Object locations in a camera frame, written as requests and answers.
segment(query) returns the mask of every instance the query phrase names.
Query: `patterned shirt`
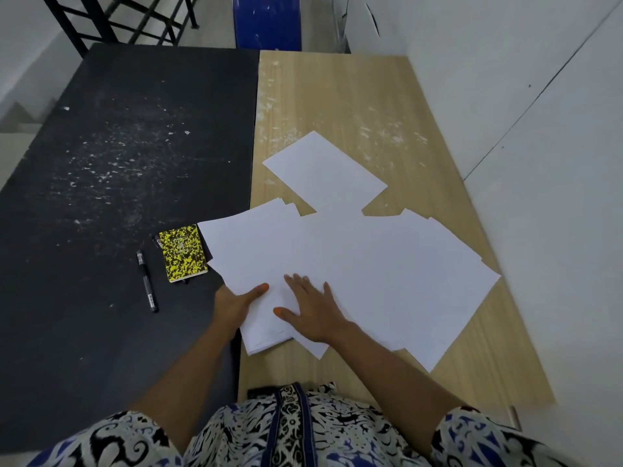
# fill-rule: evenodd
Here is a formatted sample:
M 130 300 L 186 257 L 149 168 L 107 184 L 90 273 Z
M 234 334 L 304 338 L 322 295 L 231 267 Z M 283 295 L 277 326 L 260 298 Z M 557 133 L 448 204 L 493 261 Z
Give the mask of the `patterned shirt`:
M 444 416 L 427 453 L 436 466 L 576 466 L 473 408 Z M 218 410 L 181 456 L 165 431 L 138 412 L 121 412 L 59 442 L 29 467 L 430 466 L 370 405 L 333 384 L 304 392 L 288 385 Z

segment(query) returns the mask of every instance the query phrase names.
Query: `black pen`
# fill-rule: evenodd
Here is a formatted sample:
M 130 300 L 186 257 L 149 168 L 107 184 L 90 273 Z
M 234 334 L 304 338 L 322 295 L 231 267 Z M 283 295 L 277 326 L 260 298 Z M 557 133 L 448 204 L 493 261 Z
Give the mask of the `black pen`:
M 156 300 L 154 298 L 154 291 L 152 289 L 152 283 L 150 282 L 150 275 L 147 272 L 147 266 L 145 265 L 145 258 L 143 257 L 143 251 L 136 251 L 136 259 L 138 259 L 138 267 L 141 269 L 143 273 L 143 285 L 145 286 L 145 291 L 147 292 L 147 298 L 150 300 L 150 308 L 152 309 L 152 313 L 158 312 L 158 306 L 156 306 Z

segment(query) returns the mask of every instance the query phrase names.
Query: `black cable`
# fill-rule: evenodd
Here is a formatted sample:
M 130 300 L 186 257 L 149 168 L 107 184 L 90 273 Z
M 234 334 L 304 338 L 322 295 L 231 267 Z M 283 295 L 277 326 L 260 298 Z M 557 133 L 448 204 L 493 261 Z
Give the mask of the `black cable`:
M 344 14 L 342 15 L 342 19 L 344 19 L 346 17 L 346 15 L 348 14 L 348 2 L 350 0 L 347 0 L 347 10 L 344 12 Z

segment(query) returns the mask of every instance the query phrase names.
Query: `wood grain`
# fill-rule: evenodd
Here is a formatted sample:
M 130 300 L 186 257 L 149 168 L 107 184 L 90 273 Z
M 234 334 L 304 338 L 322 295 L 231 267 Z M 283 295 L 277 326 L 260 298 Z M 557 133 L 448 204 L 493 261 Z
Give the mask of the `wood grain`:
M 262 165 L 314 130 L 388 185 L 364 214 L 397 215 L 409 208 L 432 216 L 500 272 L 407 58 L 263 51 L 251 207 L 282 197 L 302 215 L 314 212 Z M 421 369 L 409 353 L 399 354 Z M 431 375 L 475 406 L 554 402 L 503 278 Z M 295 341 L 250 357 L 242 351 L 239 400 L 250 388 L 294 381 L 335 381 L 344 396 L 374 403 L 332 349 L 321 361 Z

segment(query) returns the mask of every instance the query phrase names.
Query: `forearm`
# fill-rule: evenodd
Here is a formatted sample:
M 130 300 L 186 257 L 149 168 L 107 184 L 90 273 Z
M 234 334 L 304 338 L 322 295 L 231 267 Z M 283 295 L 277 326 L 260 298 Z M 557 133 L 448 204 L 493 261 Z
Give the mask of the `forearm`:
M 191 349 L 130 408 L 158 423 L 181 454 L 194 435 L 221 361 L 221 353 L 229 340 L 227 331 L 210 326 Z
M 337 332 L 330 344 L 366 385 L 409 445 L 429 456 L 437 425 L 448 411 L 464 403 L 354 323 Z

